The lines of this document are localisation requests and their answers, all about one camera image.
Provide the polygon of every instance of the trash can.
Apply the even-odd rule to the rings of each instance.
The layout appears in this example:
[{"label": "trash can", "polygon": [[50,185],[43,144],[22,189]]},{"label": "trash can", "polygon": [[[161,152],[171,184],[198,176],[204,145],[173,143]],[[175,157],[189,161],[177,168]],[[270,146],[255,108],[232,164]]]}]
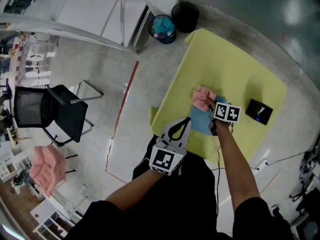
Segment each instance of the trash can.
[{"label": "trash can", "polygon": [[158,15],[148,24],[149,34],[161,43],[171,44],[177,37],[176,27],[168,15]]},{"label": "trash can", "polygon": [[173,23],[183,33],[190,33],[196,29],[199,9],[189,2],[178,3],[171,11]]}]

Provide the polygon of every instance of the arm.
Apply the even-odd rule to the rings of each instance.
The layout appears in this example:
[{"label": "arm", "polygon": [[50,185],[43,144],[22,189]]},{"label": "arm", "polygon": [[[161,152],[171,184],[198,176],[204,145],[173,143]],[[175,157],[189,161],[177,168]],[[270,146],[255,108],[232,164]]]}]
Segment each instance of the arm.
[{"label": "arm", "polygon": [[255,177],[225,122],[216,120],[233,211],[245,200],[260,197]]},{"label": "arm", "polygon": [[113,203],[121,212],[124,212],[135,205],[162,176],[164,175],[161,173],[148,170],[113,192],[106,201]]}]

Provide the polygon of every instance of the cable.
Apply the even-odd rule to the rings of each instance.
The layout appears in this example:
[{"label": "cable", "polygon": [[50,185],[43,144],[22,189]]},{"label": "cable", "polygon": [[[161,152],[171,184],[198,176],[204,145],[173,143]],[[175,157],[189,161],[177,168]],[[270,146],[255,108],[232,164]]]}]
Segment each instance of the cable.
[{"label": "cable", "polygon": [[220,153],[219,153],[219,149],[221,148],[221,146],[218,147],[218,149],[216,150],[218,152],[218,157],[217,157],[217,160],[218,160],[218,170],[219,170],[219,173],[218,173],[218,181],[216,183],[216,210],[215,210],[215,213],[216,213],[216,216],[218,217],[219,215],[219,182],[220,182]]},{"label": "cable", "polygon": [[[275,161],[275,162],[272,162],[272,163],[266,162],[265,165],[266,165],[266,166],[271,166],[271,165],[274,165],[274,164],[276,164],[276,163],[278,163],[278,162],[281,162],[281,161],[283,161],[283,160],[287,160],[287,159],[290,159],[290,158],[294,158],[294,157],[300,156],[300,155],[302,155],[302,154],[304,154],[304,153],[306,153],[306,152],[308,152],[308,151],[304,151],[304,152],[301,152],[301,153],[299,153],[299,154],[295,154],[295,155],[292,155],[292,156],[289,156],[289,157],[280,159],[280,160]],[[257,171],[260,170],[259,168],[256,168],[256,167],[250,167],[250,168],[251,168],[251,169],[256,169]],[[217,169],[212,169],[211,171],[216,171],[216,170],[219,170],[219,169],[226,169],[226,168],[220,167],[220,168],[217,168]]]},{"label": "cable", "polygon": [[257,171],[259,171],[260,169],[259,168],[255,168],[255,167],[250,167],[251,169],[256,169]]},{"label": "cable", "polygon": [[300,155],[302,155],[302,154],[304,154],[304,153],[306,153],[306,152],[308,152],[308,151],[304,151],[304,152],[301,152],[301,153],[299,153],[299,154],[295,154],[295,155],[292,155],[292,156],[289,156],[289,157],[280,159],[280,160],[275,161],[275,162],[272,162],[272,163],[266,162],[265,165],[266,165],[266,166],[271,166],[271,165],[274,165],[274,164],[276,164],[276,163],[278,163],[278,162],[281,162],[281,161],[283,161],[283,160],[287,160],[287,159],[290,159],[290,158],[294,158],[294,157],[296,157],[296,156],[300,156]]},{"label": "cable", "polygon": [[231,131],[230,131],[230,133],[232,134],[234,132],[234,123],[232,122],[231,123]]}]

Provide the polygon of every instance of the pink towel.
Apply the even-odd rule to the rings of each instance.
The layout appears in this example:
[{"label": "pink towel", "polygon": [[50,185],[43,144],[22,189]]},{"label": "pink towel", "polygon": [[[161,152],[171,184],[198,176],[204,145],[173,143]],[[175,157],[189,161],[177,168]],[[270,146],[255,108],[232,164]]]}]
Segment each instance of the pink towel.
[{"label": "pink towel", "polygon": [[192,96],[192,105],[196,108],[208,112],[209,111],[209,101],[212,102],[216,99],[216,94],[214,94],[207,87],[198,86],[196,90],[193,92]]},{"label": "pink towel", "polygon": [[66,179],[65,171],[66,159],[52,144],[34,147],[34,161],[29,174],[48,197],[56,185]]}]

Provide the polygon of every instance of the black shirt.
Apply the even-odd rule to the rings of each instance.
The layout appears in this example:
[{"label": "black shirt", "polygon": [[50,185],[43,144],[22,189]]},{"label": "black shirt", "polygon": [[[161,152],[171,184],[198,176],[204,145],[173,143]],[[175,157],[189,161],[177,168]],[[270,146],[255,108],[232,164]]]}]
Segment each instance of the black shirt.
[{"label": "black shirt", "polygon": [[[187,154],[173,175],[162,177],[129,211],[121,213],[107,201],[93,202],[65,239],[230,239],[216,230],[215,177],[204,160]],[[139,165],[147,170],[148,162]],[[272,239],[272,216],[258,197],[238,206],[234,239]]]}]

